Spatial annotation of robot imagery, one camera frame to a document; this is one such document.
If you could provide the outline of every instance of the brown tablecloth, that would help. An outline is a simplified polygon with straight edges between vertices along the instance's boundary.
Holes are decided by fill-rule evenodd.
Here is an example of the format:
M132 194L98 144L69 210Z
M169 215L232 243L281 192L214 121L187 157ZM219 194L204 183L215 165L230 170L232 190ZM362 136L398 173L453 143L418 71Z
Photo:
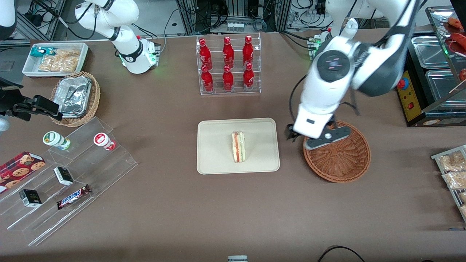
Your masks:
M361 30L376 40L383 31ZM302 140L285 140L288 97L306 74L305 49L280 34L262 34L262 93L201 97L195 37L170 38L161 65L130 74L108 41L91 41L86 70L101 87L97 116L140 164L37 247L21 232L0 229L0 261L316 261L331 245L366 261L464 261L466 232L452 196L430 156L466 144L463 127L406 128L395 91L357 95L362 113L341 106L336 117L357 127L372 150L368 172L350 184L316 176ZM57 79L25 77L24 95L49 97ZM294 98L295 108L301 88ZM203 176L196 171L202 120L271 117L281 167L272 173ZM44 116L11 119L0 137L0 162L21 151L47 150L42 135L67 135ZM324 261L356 261L334 250Z

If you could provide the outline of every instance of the snickers bar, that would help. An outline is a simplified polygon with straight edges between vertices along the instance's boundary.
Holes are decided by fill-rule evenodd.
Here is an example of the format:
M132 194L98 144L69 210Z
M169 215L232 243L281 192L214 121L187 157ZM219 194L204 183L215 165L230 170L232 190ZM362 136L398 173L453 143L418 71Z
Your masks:
M91 192L89 185L81 187L78 191L72 193L71 195L67 196L66 198L62 199L61 201L57 202L58 210L62 209L65 205L71 204L76 201L78 198L84 196L88 192Z

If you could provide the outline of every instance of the red bottle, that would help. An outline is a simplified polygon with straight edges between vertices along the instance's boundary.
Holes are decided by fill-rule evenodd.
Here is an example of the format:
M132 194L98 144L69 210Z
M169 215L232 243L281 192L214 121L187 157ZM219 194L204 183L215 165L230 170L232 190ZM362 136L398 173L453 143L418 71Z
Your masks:
M245 91L252 91L254 85L254 72L253 64L251 62L246 62L246 70L243 74L243 88Z
M199 45L201 46L199 50L201 62L203 65L207 66L208 70L211 70L212 69L212 56L210 55L209 48L206 46L206 40L204 38L199 39Z
M247 62L253 62L253 38L250 35L247 35L244 39L244 46L243 46L243 66L246 66Z
M230 66L225 65L223 67L223 89L227 93L233 92L233 74L230 72Z
M223 43L223 60L225 61L225 65L232 69L234 67L234 50L231 45L231 39L227 36L223 39Z
M212 80L212 75L209 72L209 69L206 65L201 66L201 79L202 79L202 84L204 85L204 90L207 93L212 93L213 92L213 80Z

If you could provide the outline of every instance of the wicker basket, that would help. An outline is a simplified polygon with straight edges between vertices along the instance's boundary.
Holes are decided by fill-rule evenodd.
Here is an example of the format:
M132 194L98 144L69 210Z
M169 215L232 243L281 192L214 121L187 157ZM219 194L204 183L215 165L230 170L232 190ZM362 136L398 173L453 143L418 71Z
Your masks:
M314 172L328 181L353 182L364 175L369 168L369 144L356 127L342 121L337 123L339 126L349 127L351 134L345 139L313 150L304 148L304 158Z
M86 110L86 114L81 117L81 118L63 118L61 121L57 121L52 118L52 121L55 124L59 125L65 125L67 127L78 127L80 125L83 125L87 122L89 122L94 115L96 114L97 107L99 106L99 99L100 99L100 87L99 83L97 83L96 79L89 73L87 72L79 72L79 73L74 73L72 75L66 76L66 78L69 77L79 77L79 76L85 76L91 79L92 81L92 86L90 90L90 95L89 95L89 102L88 102L88 107ZM55 85L54 90L52 91L52 95L50 96L50 100L53 101L55 97L55 92L57 91L58 83Z

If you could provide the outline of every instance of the sandwich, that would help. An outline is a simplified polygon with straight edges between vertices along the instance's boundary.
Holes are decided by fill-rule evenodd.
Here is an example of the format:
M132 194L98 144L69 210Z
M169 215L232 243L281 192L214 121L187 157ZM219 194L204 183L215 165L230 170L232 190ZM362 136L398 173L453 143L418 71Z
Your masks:
M244 133L243 132L233 132L233 157L234 162L239 163L246 160L246 153L244 148Z

